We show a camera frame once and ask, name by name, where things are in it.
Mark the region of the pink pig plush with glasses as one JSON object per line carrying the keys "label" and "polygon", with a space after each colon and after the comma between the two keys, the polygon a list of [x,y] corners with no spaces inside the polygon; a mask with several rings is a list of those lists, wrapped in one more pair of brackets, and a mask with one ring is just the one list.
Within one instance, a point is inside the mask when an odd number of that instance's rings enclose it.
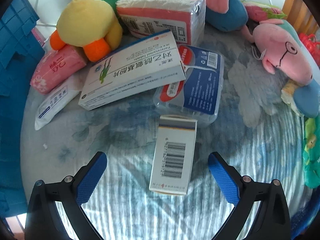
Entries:
{"label": "pink pig plush with glasses", "polygon": [[282,101],[296,114],[315,118],[319,114],[319,83],[302,45],[281,27],[283,24],[279,19],[259,22],[249,36],[255,44],[253,55],[270,74],[278,69],[289,78],[281,89]]}

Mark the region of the red white tissue brick pack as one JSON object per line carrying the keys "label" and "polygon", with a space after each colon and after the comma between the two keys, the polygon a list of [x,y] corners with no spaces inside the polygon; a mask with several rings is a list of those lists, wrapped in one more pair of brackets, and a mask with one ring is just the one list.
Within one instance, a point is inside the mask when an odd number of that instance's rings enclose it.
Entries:
{"label": "red white tissue brick pack", "polygon": [[178,43],[197,46],[203,40],[206,0],[118,0],[116,10],[134,37],[169,29]]}

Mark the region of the green cartoon package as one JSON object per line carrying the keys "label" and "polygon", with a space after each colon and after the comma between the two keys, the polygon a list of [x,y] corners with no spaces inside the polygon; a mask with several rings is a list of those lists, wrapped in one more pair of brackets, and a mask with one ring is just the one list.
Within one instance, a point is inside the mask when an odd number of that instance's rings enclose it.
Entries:
{"label": "green cartoon package", "polygon": [[319,187],[319,115],[308,118],[304,129],[303,173],[305,185]]}

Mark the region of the white wet wipe packet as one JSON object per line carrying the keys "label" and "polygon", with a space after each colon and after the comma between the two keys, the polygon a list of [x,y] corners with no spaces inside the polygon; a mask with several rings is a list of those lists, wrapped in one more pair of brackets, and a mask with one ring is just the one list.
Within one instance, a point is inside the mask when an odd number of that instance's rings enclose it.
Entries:
{"label": "white wet wipe packet", "polygon": [[83,84],[81,75],[75,73],[54,88],[36,111],[35,130],[38,131],[50,123],[54,116],[81,92]]}

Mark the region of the small barcode medicine box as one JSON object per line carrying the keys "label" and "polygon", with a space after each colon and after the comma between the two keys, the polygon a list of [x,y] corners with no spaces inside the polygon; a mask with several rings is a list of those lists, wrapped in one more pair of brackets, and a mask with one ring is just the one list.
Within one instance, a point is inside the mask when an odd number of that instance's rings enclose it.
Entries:
{"label": "small barcode medicine box", "polygon": [[193,166],[197,120],[162,115],[153,156],[149,190],[162,194],[188,192]]}

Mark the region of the small pink tissue pack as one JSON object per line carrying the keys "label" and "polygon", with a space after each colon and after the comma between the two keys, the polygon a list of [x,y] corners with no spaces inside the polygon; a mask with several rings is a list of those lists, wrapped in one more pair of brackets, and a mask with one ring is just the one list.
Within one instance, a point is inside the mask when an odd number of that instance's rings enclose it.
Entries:
{"label": "small pink tissue pack", "polygon": [[38,63],[30,85],[39,93],[48,94],[87,63],[81,48],[66,45],[61,50],[51,50]]}

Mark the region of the blue plastic crate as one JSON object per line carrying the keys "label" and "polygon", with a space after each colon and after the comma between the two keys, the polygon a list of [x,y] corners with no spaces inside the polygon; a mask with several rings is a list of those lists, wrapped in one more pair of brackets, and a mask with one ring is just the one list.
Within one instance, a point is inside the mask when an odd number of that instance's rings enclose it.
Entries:
{"label": "blue plastic crate", "polygon": [[13,0],[1,18],[1,217],[25,213],[20,136],[30,80],[44,49],[32,30],[39,19],[28,0]]}

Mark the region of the large white medicine box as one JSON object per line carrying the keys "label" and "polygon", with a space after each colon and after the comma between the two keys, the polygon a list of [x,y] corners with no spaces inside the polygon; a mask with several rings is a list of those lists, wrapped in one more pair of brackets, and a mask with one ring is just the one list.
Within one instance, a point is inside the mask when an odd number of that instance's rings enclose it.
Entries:
{"label": "large white medicine box", "polygon": [[88,71],[79,106],[90,111],[147,90],[185,80],[169,29],[123,46]]}

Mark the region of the yellow duck plush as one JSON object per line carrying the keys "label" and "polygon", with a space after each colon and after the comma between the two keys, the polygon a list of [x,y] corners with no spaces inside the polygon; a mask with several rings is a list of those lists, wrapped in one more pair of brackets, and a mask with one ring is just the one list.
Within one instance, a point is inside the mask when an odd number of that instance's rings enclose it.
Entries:
{"label": "yellow duck plush", "polygon": [[72,0],[61,12],[50,36],[53,50],[66,45],[80,47],[91,62],[97,62],[121,43],[123,29],[110,4],[103,0]]}

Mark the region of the strawberry plush toy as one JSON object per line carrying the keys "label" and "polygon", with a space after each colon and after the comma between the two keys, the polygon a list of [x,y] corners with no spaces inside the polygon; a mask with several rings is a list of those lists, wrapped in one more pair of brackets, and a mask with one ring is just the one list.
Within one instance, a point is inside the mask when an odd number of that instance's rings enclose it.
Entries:
{"label": "strawberry plush toy", "polygon": [[272,18],[283,19],[286,17],[286,14],[279,7],[273,5],[252,1],[243,1],[242,4],[247,10],[249,19],[255,22],[260,22]]}

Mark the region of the pink pig plush blue body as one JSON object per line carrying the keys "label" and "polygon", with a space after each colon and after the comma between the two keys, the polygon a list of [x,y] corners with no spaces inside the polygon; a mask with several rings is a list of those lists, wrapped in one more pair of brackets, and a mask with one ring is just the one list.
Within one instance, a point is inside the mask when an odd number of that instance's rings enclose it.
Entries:
{"label": "pink pig plush blue body", "polygon": [[246,25],[248,13],[240,0],[206,0],[206,21],[223,32],[241,31],[251,43],[252,34]]}

